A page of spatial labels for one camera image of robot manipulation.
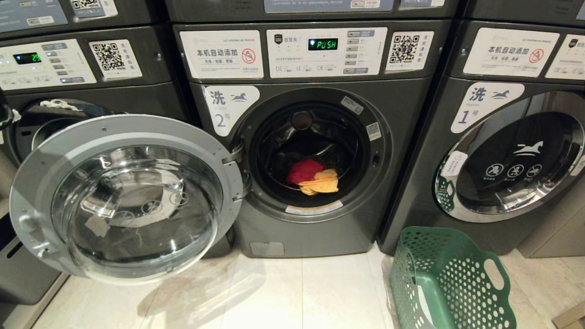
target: yellow cloth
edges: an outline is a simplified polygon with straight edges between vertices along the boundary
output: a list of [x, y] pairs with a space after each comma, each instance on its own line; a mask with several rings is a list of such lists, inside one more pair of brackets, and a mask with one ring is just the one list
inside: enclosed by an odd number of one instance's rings
[[337, 172], [335, 169], [327, 169], [315, 174], [315, 180], [302, 181], [298, 185], [301, 191], [308, 196], [317, 193], [333, 193], [339, 191], [337, 188]]

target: qr code sticker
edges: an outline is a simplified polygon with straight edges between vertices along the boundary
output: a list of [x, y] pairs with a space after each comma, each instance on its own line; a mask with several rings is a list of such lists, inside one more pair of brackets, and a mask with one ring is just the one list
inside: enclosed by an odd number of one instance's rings
[[90, 42], [90, 47], [105, 78], [142, 76], [128, 40]]
[[394, 32], [386, 70], [422, 70], [434, 34], [433, 31]]
[[71, 4], [75, 9], [100, 8], [102, 6], [99, 0], [73, 0]]
[[382, 137], [382, 133], [380, 132], [380, 125], [378, 122], [374, 122], [371, 125], [366, 126], [367, 135], [370, 138], [370, 141], [376, 140]]

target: number 2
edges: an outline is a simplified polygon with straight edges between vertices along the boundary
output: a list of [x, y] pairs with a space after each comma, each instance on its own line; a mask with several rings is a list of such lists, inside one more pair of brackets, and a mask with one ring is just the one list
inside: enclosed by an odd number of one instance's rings
[[467, 115], [469, 114], [469, 111], [463, 111], [463, 119], [461, 119], [461, 121], [458, 122], [458, 124], [466, 124], [467, 121], [465, 121], [467, 119]]
[[219, 123], [218, 123], [218, 127], [225, 127], [225, 125], [223, 124], [223, 115], [221, 114], [216, 114], [215, 117], [219, 117]]

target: red cloth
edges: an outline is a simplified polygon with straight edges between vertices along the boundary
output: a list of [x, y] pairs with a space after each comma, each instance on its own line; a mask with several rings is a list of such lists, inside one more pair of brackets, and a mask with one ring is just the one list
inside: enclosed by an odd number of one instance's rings
[[313, 159], [305, 159], [295, 163], [287, 175], [287, 183], [298, 185], [303, 181], [315, 180], [315, 174], [322, 172], [325, 165]]

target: laundry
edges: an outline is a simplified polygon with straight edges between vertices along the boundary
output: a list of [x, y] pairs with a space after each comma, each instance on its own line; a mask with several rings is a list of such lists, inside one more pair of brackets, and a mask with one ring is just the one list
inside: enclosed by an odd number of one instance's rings
[[315, 174], [322, 172], [325, 165], [313, 159], [305, 159], [295, 163], [288, 172], [286, 182], [299, 185], [303, 181], [315, 180]]
[[315, 179], [302, 181], [298, 185], [301, 192], [308, 196], [314, 196], [318, 193], [334, 193], [339, 191], [337, 188], [337, 172], [335, 169], [327, 169], [315, 174]]

